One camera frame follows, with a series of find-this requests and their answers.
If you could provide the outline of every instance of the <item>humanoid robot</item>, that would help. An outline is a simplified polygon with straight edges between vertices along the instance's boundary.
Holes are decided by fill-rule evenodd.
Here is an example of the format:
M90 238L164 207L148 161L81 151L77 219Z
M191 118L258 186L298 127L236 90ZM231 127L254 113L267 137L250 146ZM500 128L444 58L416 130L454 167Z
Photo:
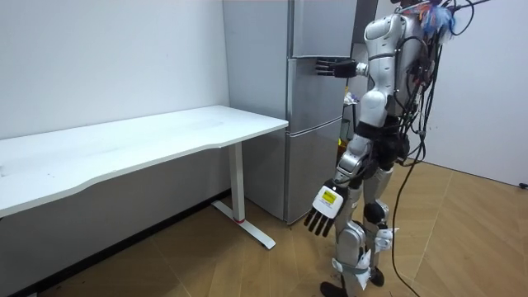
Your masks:
M390 249L392 238L379 238L379 231L392 229L387 224L389 207L380 197L394 164L403 163L409 155L408 122L421 116L418 109L424 102L419 101L417 94L422 94L423 99L431 85L440 48L440 33L425 35L418 15L408 13L420 2L401 1L394 14L366 27L368 64L351 59L318 61L319 75L365 76L373 85L361 98L359 124L334 177L324 183L304 221L310 232L323 233L325 237L335 225L337 248L332 265L342 275L342 288L322 283L321 291L326 297L355 297L362 291L357 276L365 269L357 265L369 250L370 282L384 284L384 275L378 268L380 254L375 252L376 240L388 240L386 249ZM365 208L360 223L351 215L361 192Z

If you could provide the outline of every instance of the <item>robot finger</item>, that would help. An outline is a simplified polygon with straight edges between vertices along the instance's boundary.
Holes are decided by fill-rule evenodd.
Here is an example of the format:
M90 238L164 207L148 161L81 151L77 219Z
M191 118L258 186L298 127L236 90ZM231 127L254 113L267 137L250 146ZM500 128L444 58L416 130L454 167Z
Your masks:
M304 219L304 226L308 226L308 224L310 224L310 221L312 220L316 212L317 210L314 207L312 207L312 209L308 212L306 219Z
M330 232L330 229L332 228L332 226L333 226L333 219L329 219L327 222L327 226L324 228L323 237L328 236L328 232Z
M312 223L308 227L309 232L314 231L315 225L317 225L317 222L321 219L322 216L323 214L321 214L320 212L317 212L317 214L315 214L315 216L313 217Z
M317 71L317 75L319 76L333 76L333 71Z
M316 65L320 66L332 66L337 62L337 59L318 59L315 61Z
M319 221L319 225L317 226L317 229L315 229L315 235L319 235L321 231L323 231L324 225L327 223L328 218L326 216L323 216L323 218Z
M319 71L331 71L331 67L330 66L315 66L315 70L319 70Z

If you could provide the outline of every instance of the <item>white desk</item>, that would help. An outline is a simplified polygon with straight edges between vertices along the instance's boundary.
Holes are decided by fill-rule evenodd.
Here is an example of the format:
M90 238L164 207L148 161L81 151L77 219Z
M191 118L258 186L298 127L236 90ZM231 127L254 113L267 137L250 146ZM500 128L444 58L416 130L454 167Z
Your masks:
M113 177L229 146L233 210L219 201L213 205L273 248L275 242L245 220L241 142L287 125L285 120L209 106L0 140L0 218Z

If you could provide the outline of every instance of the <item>wooden floor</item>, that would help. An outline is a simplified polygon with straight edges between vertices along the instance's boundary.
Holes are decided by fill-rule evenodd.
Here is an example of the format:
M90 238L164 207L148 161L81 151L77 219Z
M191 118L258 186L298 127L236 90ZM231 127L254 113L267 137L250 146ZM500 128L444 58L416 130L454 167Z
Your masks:
M384 194L391 207L405 173L397 168ZM272 250L209 207L41 296L312 297L321 281L338 283L334 238L287 227L250 202L247 217L276 240ZM528 191L421 164L397 226L397 266L422 297L528 296ZM360 297L412 296L390 262L383 253L385 286Z

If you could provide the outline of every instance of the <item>refrigerator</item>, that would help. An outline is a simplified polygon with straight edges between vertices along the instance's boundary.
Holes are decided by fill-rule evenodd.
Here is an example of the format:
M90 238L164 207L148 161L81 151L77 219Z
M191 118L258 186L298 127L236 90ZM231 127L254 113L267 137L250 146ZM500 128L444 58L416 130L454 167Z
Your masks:
M371 0L224 1L231 107L290 123L243 142L244 194L288 224L310 210L336 168L346 80L318 76L315 63L350 57L376 7Z

